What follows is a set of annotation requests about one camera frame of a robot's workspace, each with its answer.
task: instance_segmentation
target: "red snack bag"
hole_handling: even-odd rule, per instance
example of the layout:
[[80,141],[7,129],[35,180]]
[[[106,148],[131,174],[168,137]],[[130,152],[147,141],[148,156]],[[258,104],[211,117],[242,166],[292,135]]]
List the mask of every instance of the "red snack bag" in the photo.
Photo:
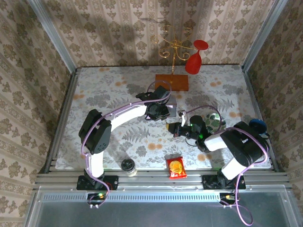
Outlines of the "red snack bag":
[[183,157],[171,158],[171,159],[167,159],[166,161],[169,167],[170,179],[187,177],[183,165]]

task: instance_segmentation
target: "patterned tablecloth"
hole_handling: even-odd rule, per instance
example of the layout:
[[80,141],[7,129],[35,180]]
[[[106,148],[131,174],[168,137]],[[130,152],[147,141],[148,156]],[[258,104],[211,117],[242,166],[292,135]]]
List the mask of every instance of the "patterned tablecloth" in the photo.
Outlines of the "patterned tablecloth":
[[[81,168],[85,166],[80,155],[78,137],[88,112],[97,109],[108,113],[116,107],[129,103],[135,95],[145,92],[155,80],[155,74],[169,74],[171,67],[111,67],[82,68],[73,96],[71,110],[60,145],[56,168]],[[186,74],[184,66],[176,67],[176,74]],[[249,122],[256,114],[239,66],[202,66],[199,74],[189,75],[188,92],[172,92],[177,109],[191,110],[200,105],[218,107],[227,127],[239,121]],[[191,115],[206,116],[214,111],[198,109]],[[167,122],[179,121],[168,118]],[[104,151],[104,168],[119,168],[121,161],[131,157],[137,168],[166,168],[164,156],[181,153],[185,169],[220,168],[232,158],[225,148],[204,154],[185,143],[184,137],[173,138],[165,121],[145,121],[143,117],[132,119],[116,128]],[[270,162],[254,168],[270,168]]]

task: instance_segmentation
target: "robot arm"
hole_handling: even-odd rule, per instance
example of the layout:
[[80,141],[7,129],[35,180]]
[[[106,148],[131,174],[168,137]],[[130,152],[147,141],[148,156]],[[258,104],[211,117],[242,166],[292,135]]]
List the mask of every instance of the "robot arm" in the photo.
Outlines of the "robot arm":
[[[108,117],[108,119],[102,119],[97,126],[92,130],[89,135],[85,146],[88,148],[90,155],[88,158],[88,171],[91,172],[93,177],[100,177],[104,173],[103,168],[103,151],[108,147],[110,134],[119,125],[125,122],[146,115],[146,120],[157,121],[159,119],[166,119],[169,115],[169,110],[163,102],[151,102],[151,100],[161,99],[168,96],[167,91],[162,86],[159,86],[154,92],[140,93],[136,96],[137,100],[132,103],[141,104],[129,105],[127,108],[123,108],[120,112]],[[79,136],[83,143],[86,135],[91,127],[102,117],[102,113],[96,109],[91,110],[87,115],[80,131]]]
[[187,125],[186,112],[180,111],[179,116],[182,117],[182,122],[167,125],[167,129],[174,137],[185,136],[187,139],[195,139],[198,149],[205,153],[228,148],[233,155],[233,158],[219,170],[217,177],[211,178],[216,182],[208,185],[216,185],[221,189],[234,187],[236,176],[263,156],[261,148],[244,133],[250,134],[265,150],[269,147],[266,139],[244,122],[212,135],[207,131],[201,116],[192,116],[189,120],[190,125]]

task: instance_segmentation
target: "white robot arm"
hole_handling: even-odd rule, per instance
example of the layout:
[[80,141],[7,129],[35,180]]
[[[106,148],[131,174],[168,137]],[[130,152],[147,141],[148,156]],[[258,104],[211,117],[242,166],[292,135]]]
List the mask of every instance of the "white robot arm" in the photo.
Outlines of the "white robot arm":
[[170,92],[159,86],[154,92],[138,94],[136,100],[116,109],[113,114],[102,116],[96,109],[91,110],[79,131],[82,146],[85,142],[89,150],[86,154],[88,174],[95,178],[103,175],[103,151],[109,144],[111,132],[119,125],[143,115],[146,115],[146,120],[166,119],[169,116],[169,107],[166,106],[169,96]]
[[220,174],[226,181],[231,181],[247,167],[254,164],[268,150],[266,139],[244,122],[239,122],[227,131],[205,139],[205,146],[211,151],[228,148],[233,158],[225,164]]
[[[125,122],[145,115],[147,106],[145,105],[136,105],[131,106],[129,109],[122,111],[114,116],[111,120],[111,132],[117,128],[119,125],[124,124]],[[89,155],[89,166],[92,175],[96,178],[100,177],[104,173],[103,168],[103,152],[98,154]]]

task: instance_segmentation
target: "wall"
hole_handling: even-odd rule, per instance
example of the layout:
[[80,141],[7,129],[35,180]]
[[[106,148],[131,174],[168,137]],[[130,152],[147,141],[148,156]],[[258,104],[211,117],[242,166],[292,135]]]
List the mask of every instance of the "wall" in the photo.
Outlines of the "wall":
[[303,213],[303,1],[289,0],[250,70],[281,168]]
[[[152,35],[165,35],[163,25],[174,25],[179,39],[185,38],[184,28],[192,28],[185,46],[196,39],[207,41],[203,64],[240,64],[273,2],[43,0],[77,67],[167,65],[171,58],[158,56],[159,45],[150,41]],[[171,40],[172,33],[166,35]]]
[[25,0],[0,0],[0,226],[21,226],[69,82]]

